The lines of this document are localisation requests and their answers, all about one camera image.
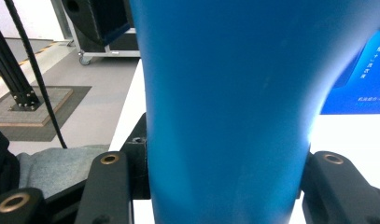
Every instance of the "blue tube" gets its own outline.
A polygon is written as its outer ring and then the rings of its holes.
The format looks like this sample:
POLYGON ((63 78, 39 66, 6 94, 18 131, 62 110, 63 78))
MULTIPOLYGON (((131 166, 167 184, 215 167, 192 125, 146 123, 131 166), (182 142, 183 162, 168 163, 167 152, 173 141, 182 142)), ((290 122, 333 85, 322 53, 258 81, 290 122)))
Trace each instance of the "blue tube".
POLYGON ((315 117, 380 0, 132 0, 157 224, 285 223, 315 117))

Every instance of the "metal stand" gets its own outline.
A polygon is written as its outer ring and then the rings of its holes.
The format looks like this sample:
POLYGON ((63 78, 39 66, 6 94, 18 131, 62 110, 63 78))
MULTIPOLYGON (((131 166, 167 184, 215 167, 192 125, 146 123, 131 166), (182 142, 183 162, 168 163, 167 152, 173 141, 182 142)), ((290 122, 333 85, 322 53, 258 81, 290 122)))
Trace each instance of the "metal stand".
POLYGON ((0 76, 17 104, 12 110, 36 110, 41 105, 1 32, 0 76))

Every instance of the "gray floor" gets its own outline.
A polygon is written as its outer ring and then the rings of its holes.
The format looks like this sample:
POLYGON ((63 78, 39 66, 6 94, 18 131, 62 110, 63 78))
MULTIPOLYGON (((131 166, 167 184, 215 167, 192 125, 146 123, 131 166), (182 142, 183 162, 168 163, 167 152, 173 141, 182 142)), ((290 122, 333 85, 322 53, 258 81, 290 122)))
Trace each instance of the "gray floor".
MULTIPOLYGON (((20 39, 6 39, 6 42, 18 63, 27 59, 26 51, 20 39)), ((50 43, 52 43, 51 40, 30 40, 30 45, 34 53, 40 51, 50 43)))
MULTIPOLYGON (((59 44, 54 48, 68 47, 59 44)), ((93 58, 90 65, 84 66, 78 62, 74 48, 71 49, 71 53, 43 74, 47 86, 91 87, 61 128, 63 138, 69 147, 108 145, 115 132, 138 58, 93 58)), ((41 53, 44 58, 46 55, 56 57, 54 49, 41 53)), ((14 154, 33 154, 59 146, 55 136, 50 142, 11 141, 9 149, 14 154)))

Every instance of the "white wall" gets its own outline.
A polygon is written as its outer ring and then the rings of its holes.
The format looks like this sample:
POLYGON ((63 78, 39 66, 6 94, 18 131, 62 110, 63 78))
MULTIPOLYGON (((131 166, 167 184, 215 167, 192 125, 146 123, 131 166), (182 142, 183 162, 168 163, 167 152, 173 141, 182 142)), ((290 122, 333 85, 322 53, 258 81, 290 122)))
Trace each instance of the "white wall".
MULTIPOLYGON (((14 0, 30 39, 64 40, 50 0, 14 0)), ((0 30, 4 37, 20 38, 4 0, 0 0, 0 30)))

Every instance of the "white table surface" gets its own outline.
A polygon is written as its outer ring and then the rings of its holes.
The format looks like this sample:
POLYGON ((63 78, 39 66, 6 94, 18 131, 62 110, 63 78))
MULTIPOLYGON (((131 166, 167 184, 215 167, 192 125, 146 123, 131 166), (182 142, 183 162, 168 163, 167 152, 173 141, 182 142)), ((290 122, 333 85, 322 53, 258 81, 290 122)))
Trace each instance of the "white table surface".
MULTIPOLYGON (((146 99, 141 60, 122 108, 110 151, 120 150, 137 121, 146 112, 146 99)), ((322 115, 312 135, 311 152, 332 151, 349 158, 362 175, 380 188, 380 115, 322 115)), ((305 223, 302 198, 297 200, 290 223, 305 223)), ((154 223, 151 201, 134 201, 136 224, 154 223)))

